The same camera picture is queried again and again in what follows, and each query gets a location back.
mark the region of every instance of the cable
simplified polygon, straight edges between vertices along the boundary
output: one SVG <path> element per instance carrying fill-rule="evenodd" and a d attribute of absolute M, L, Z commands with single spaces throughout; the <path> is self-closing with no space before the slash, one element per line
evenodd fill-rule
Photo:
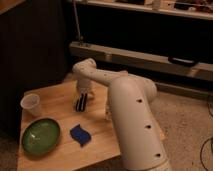
<path fill-rule="evenodd" d="M 213 113 L 211 111 L 211 92 L 209 92 L 208 97 L 207 97 L 207 106 L 208 106 L 208 110 L 209 110 L 209 114 L 211 115 L 211 117 L 213 117 Z"/>
<path fill-rule="evenodd" d="M 78 34 L 77 38 L 78 38 L 78 42 L 81 45 L 83 43 L 83 37 L 82 37 L 81 31 L 80 31 L 78 12 L 77 12 L 77 7 L 76 7 L 76 0 L 73 0 L 73 9 L 74 9 L 74 15 L 75 15 L 76 29 L 77 29 L 77 34 Z"/>
<path fill-rule="evenodd" d="M 207 140 L 204 141 L 204 143 L 202 144 L 201 146 L 201 150 L 200 150 L 200 162 L 201 162 L 201 165 L 203 166 L 203 168 L 208 171 L 208 169 L 206 168 L 204 162 L 203 162 L 203 149 L 206 145 L 207 142 L 211 141 L 211 152 L 212 152 L 212 155 L 213 155 L 213 137 L 211 138 L 208 138 Z"/>

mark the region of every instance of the screw hole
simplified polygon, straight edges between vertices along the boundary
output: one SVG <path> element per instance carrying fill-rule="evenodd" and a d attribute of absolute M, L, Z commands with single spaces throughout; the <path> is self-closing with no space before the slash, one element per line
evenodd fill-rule
<path fill-rule="evenodd" d="M 145 126 L 145 128 L 147 128 L 147 129 L 151 129 L 151 128 L 152 128 L 152 126 L 151 126 L 151 125 L 147 125 L 147 126 Z"/>
<path fill-rule="evenodd" d="M 142 100 L 142 99 L 138 99 L 137 102 L 138 102 L 138 103 L 142 103 L 143 100 Z"/>
<path fill-rule="evenodd" d="M 155 156 L 156 156 L 156 157 L 160 157 L 160 156 L 161 156 L 161 154 L 160 154 L 160 153 L 158 153 L 158 154 L 155 154 Z"/>

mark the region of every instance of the paper cup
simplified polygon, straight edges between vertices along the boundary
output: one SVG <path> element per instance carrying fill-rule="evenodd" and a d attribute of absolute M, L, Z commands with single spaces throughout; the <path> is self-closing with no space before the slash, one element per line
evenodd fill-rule
<path fill-rule="evenodd" d="M 28 94 L 21 100 L 21 107 L 35 117 L 41 116 L 41 104 L 38 94 Z"/>

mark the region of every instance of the black object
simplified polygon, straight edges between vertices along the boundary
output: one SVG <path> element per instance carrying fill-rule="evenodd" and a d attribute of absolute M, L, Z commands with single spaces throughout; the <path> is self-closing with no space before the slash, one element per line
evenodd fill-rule
<path fill-rule="evenodd" d="M 86 103 L 87 103 L 87 93 L 81 93 L 80 98 L 77 99 L 77 101 L 75 103 L 75 110 L 78 112 L 85 111 Z"/>
<path fill-rule="evenodd" d="M 182 66 L 186 66 L 186 67 L 193 67 L 199 62 L 199 61 L 195 61 L 195 60 L 186 61 L 186 60 L 181 60 L 181 59 L 172 58 L 172 57 L 169 57 L 168 61 L 173 64 L 182 65 Z"/>
<path fill-rule="evenodd" d="M 194 0 L 176 0 L 174 8 L 180 10 L 189 10 L 190 7 L 195 6 L 196 1 Z"/>
<path fill-rule="evenodd" d="M 116 0 L 115 2 L 144 5 L 145 0 Z"/>
<path fill-rule="evenodd" d="M 87 144 L 91 140 L 91 135 L 81 128 L 80 124 L 70 130 L 71 137 L 78 141 L 81 147 Z"/>
<path fill-rule="evenodd" d="M 60 83 L 68 43 L 60 0 L 31 0 L 0 15 L 0 129 L 18 140 L 23 93 Z"/>

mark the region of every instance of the sponge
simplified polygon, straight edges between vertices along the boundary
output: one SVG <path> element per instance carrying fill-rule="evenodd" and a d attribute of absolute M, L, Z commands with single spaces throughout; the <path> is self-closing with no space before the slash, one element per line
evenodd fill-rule
<path fill-rule="evenodd" d="M 70 135 L 81 145 L 81 147 L 83 147 L 91 140 L 91 135 L 89 132 L 82 129 L 80 124 L 76 125 L 70 130 Z"/>

